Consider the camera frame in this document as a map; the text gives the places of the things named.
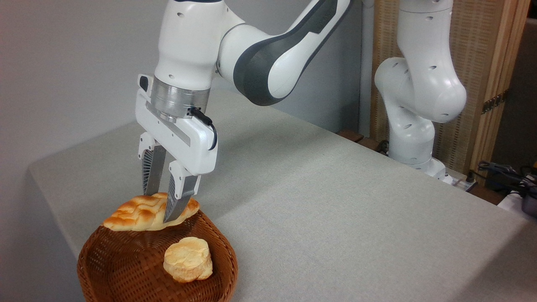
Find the wooden panel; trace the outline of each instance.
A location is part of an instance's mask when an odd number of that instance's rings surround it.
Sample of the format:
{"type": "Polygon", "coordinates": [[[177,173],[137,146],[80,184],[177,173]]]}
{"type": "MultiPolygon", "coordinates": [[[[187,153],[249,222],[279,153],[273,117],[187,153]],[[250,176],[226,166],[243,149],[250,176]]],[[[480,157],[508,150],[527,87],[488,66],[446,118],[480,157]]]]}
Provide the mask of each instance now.
{"type": "MultiPolygon", "coordinates": [[[[509,88],[528,7],[529,0],[506,1],[503,7],[504,12],[485,94],[488,99],[502,94],[509,88]]],[[[470,169],[476,170],[480,161],[492,159],[503,108],[504,104],[501,104],[480,117],[482,120],[478,129],[480,139],[476,140],[470,169]]]]}

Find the round bread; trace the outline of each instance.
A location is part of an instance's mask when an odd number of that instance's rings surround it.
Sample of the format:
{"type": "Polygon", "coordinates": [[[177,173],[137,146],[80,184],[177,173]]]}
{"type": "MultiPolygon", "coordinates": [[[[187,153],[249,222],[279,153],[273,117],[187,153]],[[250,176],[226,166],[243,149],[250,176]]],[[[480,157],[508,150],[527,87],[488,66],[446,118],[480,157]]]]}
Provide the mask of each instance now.
{"type": "Polygon", "coordinates": [[[181,283],[205,280],[213,273],[207,241],[186,237],[170,245],[164,253],[164,270],[181,283]]]}

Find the white wall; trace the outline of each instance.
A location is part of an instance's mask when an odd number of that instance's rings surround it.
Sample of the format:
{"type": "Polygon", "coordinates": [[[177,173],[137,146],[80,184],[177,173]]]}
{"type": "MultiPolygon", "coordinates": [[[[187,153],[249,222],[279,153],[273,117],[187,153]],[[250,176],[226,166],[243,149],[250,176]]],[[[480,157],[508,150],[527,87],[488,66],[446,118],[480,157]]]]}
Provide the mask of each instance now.
{"type": "MultiPolygon", "coordinates": [[[[250,24],[274,34],[285,30],[308,2],[227,1],[250,24]]],[[[62,291],[50,280],[32,280],[33,289],[28,290],[28,283],[20,280],[24,276],[16,274],[17,265],[31,271],[29,261],[72,268],[72,260],[54,262],[45,257],[45,249],[39,259],[23,259],[34,257],[23,250],[43,245],[43,234],[50,234],[47,242],[63,244],[54,224],[36,224],[35,211],[28,212],[28,205],[38,198],[28,193],[26,169],[31,162],[134,120],[136,76],[155,68],[165,4],[166,0],[0,1],[0,301],[55,300],[38,295],[62,291]],[[21,231],[28,224],[40,228],[36,234],[41,240],[21,231]]],[[[356,129],[359,61],[357,2],[295,91],[276,107],[331,131],[356,129]]],[[[234,88],[217,79],[213,89],[234,88]]],[[[46,250],[54,253],[54,248],[46,250]]],[[[64,246],[56,252],[67,253],[64,246]]],[[[73,276],[70,271],[64,278],[73,276]]]]}

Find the black cable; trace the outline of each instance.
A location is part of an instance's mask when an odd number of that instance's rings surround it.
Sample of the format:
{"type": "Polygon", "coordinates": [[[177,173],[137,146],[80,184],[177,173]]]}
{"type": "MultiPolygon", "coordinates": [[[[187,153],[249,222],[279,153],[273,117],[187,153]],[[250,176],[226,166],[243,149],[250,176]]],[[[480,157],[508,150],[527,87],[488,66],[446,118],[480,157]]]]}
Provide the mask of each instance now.
{"type": "Polygon", "coordinates": [[[208,116],[206,116],[203,112],[201,112],[199,108],[192,107],[192,108],[189,108],[188,111],[190,112],[190,115],[197,117],[199,120],[201,120],[202,123],[211,127],[211,129],[213,130],[214,137],[213,137],[213,145],[211,146],[209,151],[216,148],[216,143],[218,142],[218,132],[216,131],[216,128],[213,125],[213,120],[211,120],[208,116]]]}
{"type": "Polygon", "coordinates": [[[470,173],[473,173],[474,175],[479,176],[480,178],[482,178],[482,179],[484,179],[484,180],[486,180],[488,182],[491,182],[494,185],[504,187],[505,189],[508,189],[508,190],[511,190],[511,191],[515,191],[515,192],[518,193],[518,195],[520,195],[523,198],[526,195],[530,195],[532,198],[537,198],[537,188],[535,186],[530,186],[527,183],[524,183],[523,181],[521,181],[523,183],[520,186],[514,186],[514,185],[508,185],[508,184],[504,184],[504,183],[494,181],[490,177],[485,177],[485,176],[483,176],[483,175],[481,175],[481,174],[479,174],[479,173],[477,173],[476,171],[473,171],[473,170],[470,170],[470,173]]]}
{"type": "Polygon", "coordinates": [[[211,146],[209,151],[211,151],[212,149],[214,149],[216,147],[216,142],[218,141],[218,133],[216,132],[216,128],[214,127],[213,124],[210,124],[210,126],[213,129],[214,139],[213,139],[213,145],[211,146]]]}

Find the hinge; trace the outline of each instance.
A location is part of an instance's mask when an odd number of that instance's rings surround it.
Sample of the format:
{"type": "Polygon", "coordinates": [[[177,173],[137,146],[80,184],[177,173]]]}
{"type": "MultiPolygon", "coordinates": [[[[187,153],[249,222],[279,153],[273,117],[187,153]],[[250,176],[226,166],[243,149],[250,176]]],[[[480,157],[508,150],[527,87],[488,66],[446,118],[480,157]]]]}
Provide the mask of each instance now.
{"type": "Polygon", "coordinates": [[[492,99],[486,101],[483,104],[483,110],[481,111],[481,114],[485,114],[495,107],[500,106],[501,103],[505,102],[507,99],[507,95],[509,93],[509,89],[505,90],[503,93],[493,97],[492,99]]]}

